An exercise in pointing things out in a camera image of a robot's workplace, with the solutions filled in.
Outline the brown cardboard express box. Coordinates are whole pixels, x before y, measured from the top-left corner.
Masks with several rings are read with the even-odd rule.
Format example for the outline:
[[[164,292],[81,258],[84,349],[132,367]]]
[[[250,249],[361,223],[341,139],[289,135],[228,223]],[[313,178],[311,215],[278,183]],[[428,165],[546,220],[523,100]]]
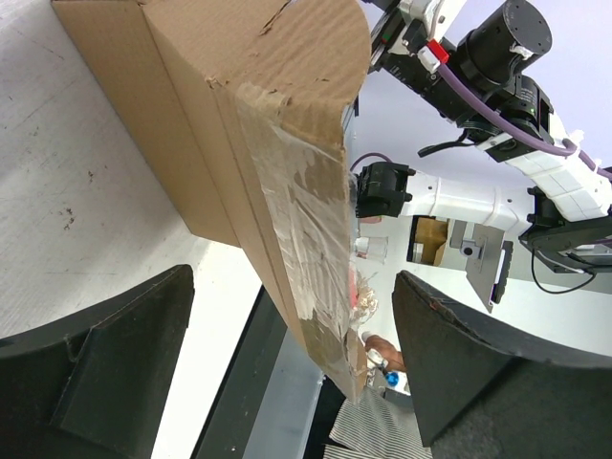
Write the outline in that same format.
[[[241,248],[297,342],[358,398],[345,120],[369,66],[360,5],[53,9],[190,231]]]

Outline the person hand in background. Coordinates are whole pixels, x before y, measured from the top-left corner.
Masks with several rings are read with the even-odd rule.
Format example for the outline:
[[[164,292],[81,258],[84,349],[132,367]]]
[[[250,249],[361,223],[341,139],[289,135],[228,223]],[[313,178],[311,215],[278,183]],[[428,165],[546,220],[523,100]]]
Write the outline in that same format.
[[[390,341],[372,333],[363,333],[361,338],[368,359],[376,364],[383,364],[386,371],[406,371],[402,352]]]

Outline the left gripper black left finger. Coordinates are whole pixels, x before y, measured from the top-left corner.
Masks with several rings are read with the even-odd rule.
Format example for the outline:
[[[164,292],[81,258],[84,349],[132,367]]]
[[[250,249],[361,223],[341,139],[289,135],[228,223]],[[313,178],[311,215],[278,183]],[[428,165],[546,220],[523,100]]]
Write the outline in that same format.
[[[4,458],[148,458],[183,345],[193,270],[1,340]]]

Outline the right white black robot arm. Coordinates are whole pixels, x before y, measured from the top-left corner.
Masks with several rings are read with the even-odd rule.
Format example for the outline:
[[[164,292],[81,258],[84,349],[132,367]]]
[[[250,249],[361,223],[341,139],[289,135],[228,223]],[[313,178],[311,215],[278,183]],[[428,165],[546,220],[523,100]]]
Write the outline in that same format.
[[[386,71],[461,130],[474,146],[532,181],[521,243],[551,269],[611,269],[611,172],[568,134],[525,70],[552,48],[527,1],[506,1],[459,43],[446,34],[460,1],[381,1],[371,33],[372,71]]]

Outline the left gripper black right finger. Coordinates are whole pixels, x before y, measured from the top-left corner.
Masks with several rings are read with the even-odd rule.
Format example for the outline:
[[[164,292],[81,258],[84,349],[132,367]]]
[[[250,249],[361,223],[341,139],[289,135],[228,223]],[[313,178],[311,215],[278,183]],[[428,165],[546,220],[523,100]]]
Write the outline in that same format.
[[[610,457],[610,357],[526,333],[407,271],[392,305],[433,457]]]

